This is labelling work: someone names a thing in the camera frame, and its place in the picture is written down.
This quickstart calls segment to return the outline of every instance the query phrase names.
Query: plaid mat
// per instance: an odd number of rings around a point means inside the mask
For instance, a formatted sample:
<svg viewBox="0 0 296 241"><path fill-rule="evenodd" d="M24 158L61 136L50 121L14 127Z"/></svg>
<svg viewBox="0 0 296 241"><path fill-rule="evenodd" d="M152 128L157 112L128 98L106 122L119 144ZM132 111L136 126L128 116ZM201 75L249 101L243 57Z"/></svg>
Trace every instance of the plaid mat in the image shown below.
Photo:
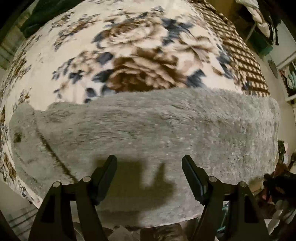
<svg viewBox="0 0 296 241"><path fill-rule="evenodd" d="M28 241L33 221L38 209L31 205L19 211L5 215L6 221L21 241Z"/></svg>

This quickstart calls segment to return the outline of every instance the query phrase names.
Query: dark green cloth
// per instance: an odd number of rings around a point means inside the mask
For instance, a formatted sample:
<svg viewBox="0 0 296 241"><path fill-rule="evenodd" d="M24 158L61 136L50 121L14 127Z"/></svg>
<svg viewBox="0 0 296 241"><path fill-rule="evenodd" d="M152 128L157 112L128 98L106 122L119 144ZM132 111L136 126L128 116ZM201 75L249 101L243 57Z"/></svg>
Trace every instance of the dark green cloth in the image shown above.
<svg viewBox="0 0 296 241"><path fill-rule="evenodd" d="M25 21L20 30L26 38L38 31L54 17L75 7L83 0L39 0L32 15Z"/></svg>

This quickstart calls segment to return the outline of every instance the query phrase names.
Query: bed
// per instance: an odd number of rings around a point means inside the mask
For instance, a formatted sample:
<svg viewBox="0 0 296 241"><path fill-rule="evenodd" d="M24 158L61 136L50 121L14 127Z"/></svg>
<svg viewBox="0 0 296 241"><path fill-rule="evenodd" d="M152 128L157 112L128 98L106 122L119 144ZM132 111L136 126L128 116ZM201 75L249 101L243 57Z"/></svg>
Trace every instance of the bed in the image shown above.
<svg viewBox="0 0 296 241"><path fill-rule="evenodd" d="M23 42L2 81L1 179L40 206L11 151L9 121L23 102L44 111L54 102L199 87L269 97L252 52L206 0L85 0Z"/></svg>

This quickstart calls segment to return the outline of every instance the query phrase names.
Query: beige flower print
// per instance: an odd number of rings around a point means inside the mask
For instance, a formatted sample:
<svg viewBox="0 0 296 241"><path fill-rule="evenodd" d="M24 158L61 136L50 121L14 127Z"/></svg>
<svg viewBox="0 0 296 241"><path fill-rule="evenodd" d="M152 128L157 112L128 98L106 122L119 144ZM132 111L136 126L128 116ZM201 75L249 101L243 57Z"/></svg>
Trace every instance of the beige flower print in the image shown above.
<svg viewBox="0 0 296 241"><path fill-rule="evenodd" d="M100 45L115 57L128 57L137 48L156 49L162 45L163 37L168 33L159 17L127 20L106 31L108 37Z"/></svg>
<svg viewBox="0 0 296 241"><path fill-rule="evenodd" d="M176 57L157 50L138 49L135 55L114 61L107 87L117 92L186 87L186 77L177 70L177 62Z"/></svg>

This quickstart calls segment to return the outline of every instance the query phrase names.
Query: metal screw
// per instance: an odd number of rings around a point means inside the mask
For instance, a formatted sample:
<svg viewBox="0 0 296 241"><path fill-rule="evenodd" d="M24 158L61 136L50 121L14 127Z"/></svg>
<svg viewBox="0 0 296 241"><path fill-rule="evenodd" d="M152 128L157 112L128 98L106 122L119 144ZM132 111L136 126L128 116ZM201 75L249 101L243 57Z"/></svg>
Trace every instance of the metal screw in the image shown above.
<svg viewBox="0 0 296 241"><path fill-rule="evenodd" d="M245 182L240 182L239 183L243 188L245 188L247 186L247 184Z"/></svg>
<svg viewBox="0 0 296 241"><path fill-rule="evenodd" d="M55 182L54 184L52 184L52 186L53 186L54 188L57 188L59 185L60 185L60 182Z"/></svg>
<svg viewBox="0 0 296 241"><path fill-rule="evenodd" d="M91 177L84 177L82 179L85 183L88 183L91 180Z"/></svg>
<svg viewBox="0 0 296 241"><path fill-rule="evenodd" d="M215 182L217 182L217 178L209 177L209 181L212 182L212 183L215 183Z"/></svg>

